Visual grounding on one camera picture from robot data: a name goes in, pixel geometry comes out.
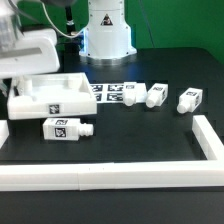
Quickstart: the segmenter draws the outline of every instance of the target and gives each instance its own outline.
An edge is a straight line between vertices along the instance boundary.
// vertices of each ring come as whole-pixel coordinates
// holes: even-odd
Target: white plastic container
[[[202,102],[202,89],[188,88],[180,97],[177,111],[180,114],[193,112]]]
[[[124,82],[123,103],[132,106],[136,103],[136,82]]]
[[[168,84],[155,83],[148,91],[146,105],[149,108],[161,106],[168,95]]]
[[[92,124],[81,124],[78,118],[48,118],[43,124],[44,139],[79,140],[93,135]]]
[[[11,120],[97,113],[96,97],[85,73],[13,78],[7,106]]]

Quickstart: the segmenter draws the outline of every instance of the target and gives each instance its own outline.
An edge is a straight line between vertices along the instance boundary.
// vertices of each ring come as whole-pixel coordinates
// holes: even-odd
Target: white cap
[[[146,105],[149,108],[152,108],[156,105],[159,100],[159,96],[157,94],[150,94],[149,97],[146,99]]]
[[[132,106],[136,102],[136,93],[132,91],[123,93],[123,102],[128,107]]]
[[[93,135],[93,125],[92,124],[80,124],[79,125],[79,134],[81,136],[90,136]]]
[[[179,103],[179,105],[177,106],[177,111],[180,113],[180,114],[184,114],[186,113],[189,109],[190,109],[190,103],[187,102],[187,101],[181,101]]]

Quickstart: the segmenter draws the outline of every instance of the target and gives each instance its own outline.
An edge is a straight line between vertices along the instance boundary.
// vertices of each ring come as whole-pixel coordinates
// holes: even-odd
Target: small white bottle
[[[168,95],[168,84],[155,83],[148,91],[146,98],[146,106],[153,108],[161,106]]]
[[[79,136],[93,135],[92,124],[81,124],[78,118],[48,118],[43,124],[44,139],[79,140]]]
[[[136,103],[136,82],[124,82],[123,103],[128,107]]]
[[[188,88],[180,97],[177,111],[180,114],[193,112],[202,102],[202,89]]]

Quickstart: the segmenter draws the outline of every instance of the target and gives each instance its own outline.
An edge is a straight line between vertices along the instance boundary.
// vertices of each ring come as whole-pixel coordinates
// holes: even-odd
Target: black table surface
[[[224,140],[224,67],[203,49],[139,50],[135,61],[114,67],[82,64],[72,53],[61,60],[60,72],[85,72],[90,83],[167,83],[168,98],[153,109],[98,104],[97,115],[80,117],[94,125],[94,136],[78,142],[44,140],[45,119],[8,120],[0,164],[205,160],[193,115],[205,115]],[[203,89],[203,102],[180,115],[178,99],[189,87]],[[0,103],[0,119],[8,119],[7,99]],[[223,206],[223,187],[1,192],[0,223],[223,223]]]

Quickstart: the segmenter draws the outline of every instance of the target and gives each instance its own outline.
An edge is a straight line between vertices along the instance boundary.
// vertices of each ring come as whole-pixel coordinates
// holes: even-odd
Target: white machine
[[[116,65],[133,58],[137,51],[131,45],[131,29],[125,22],[124,1],[89,0],[88,5],[81,61]]]
[[[0,2],[0,79],[57,71],[55,31],[44,29],[22,33],[15,3],[17,0]],[[7,88],[2,81],[0,89],[6,95]]]
[[[16,4],[0,2],[0,89],[6,95],[2,79],[57,71],[59,61],[53,29],[20,31]],[[68,6],[77,0],[29,0],[55,6]],[[116,65],[136,54],[131,45],[131,29],[124,18],[124,1],[89,0],[89,23],[83,29],[81,61],[98,65]]]

